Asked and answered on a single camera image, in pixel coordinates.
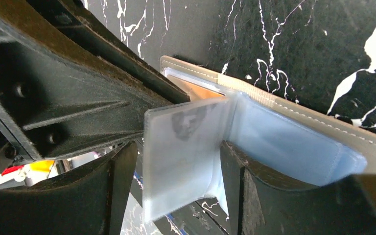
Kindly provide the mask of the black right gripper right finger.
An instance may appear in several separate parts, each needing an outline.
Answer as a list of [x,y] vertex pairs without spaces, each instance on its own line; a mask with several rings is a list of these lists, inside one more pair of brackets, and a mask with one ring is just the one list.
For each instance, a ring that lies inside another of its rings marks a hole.
[[317,187],[220,146],[232,235],[376,235],[376,174]]

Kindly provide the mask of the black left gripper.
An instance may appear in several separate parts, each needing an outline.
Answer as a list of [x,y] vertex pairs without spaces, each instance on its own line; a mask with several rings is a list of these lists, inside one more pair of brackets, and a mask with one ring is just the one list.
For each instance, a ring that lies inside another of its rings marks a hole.
[[0,0],[0,150],[13,164],[138,138],[145,111],[168,104],[76,44],[29,0]]

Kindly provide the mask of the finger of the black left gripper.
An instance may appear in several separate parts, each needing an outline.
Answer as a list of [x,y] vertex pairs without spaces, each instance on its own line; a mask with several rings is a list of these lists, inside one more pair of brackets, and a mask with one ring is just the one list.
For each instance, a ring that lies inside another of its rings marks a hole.
[[29,4],[55,28],[96,57],[120,68],[144,88],[178,104],[190,100],[160,72],[111,33],[80,0],[31,0]]

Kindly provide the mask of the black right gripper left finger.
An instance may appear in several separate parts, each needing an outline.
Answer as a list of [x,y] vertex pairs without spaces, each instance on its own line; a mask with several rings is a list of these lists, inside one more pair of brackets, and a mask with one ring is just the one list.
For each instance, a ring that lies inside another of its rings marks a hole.
[[33,186],[0,189],[0,235],[118,235],[137,157],[131,141]]

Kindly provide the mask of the grey card holder wallet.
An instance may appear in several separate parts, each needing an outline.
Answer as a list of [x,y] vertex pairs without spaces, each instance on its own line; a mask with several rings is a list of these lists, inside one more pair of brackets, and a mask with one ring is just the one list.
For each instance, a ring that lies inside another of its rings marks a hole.
[[231,116],[223,141],[315,186],[352,173],[376,173],[376,134],[281,99],[239,79],[169,56],[161,73],[224,94]]

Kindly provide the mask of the white portrait card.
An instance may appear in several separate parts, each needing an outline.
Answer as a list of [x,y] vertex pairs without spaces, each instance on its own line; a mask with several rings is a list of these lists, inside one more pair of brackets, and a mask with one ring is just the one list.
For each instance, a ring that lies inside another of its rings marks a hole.
[[198,199],[216,198],[228,211],[220,144],[231,101],[226,97],[148,110],[144,117],[144,219],[155,221]]

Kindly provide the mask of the gold VIP card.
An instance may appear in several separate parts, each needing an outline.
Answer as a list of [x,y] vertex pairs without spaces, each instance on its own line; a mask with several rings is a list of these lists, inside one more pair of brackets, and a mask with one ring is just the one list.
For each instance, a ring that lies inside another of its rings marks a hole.
[[188,94],[191,101],[196,101],[200,99],[214,98],[214,97],[223,97],[225,96],[222,93],[212,91],[208,88],[201,87],[194,83],[182,80],[178,77],[168,75],[167,78],[179,87],[182,91]]

